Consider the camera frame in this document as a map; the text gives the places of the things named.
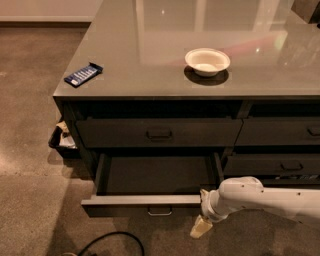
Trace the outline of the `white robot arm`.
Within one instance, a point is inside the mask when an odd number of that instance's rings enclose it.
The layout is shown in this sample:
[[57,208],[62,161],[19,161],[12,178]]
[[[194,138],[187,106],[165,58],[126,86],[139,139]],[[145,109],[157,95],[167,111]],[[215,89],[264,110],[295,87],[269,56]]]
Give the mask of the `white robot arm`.
[[314,228],[320,225],[320,191],[268,188],[252,176],[228,178],[216,190],[200,190],[201,213],[190,236],[200,238],[214,223],[245,209],[261,209]]

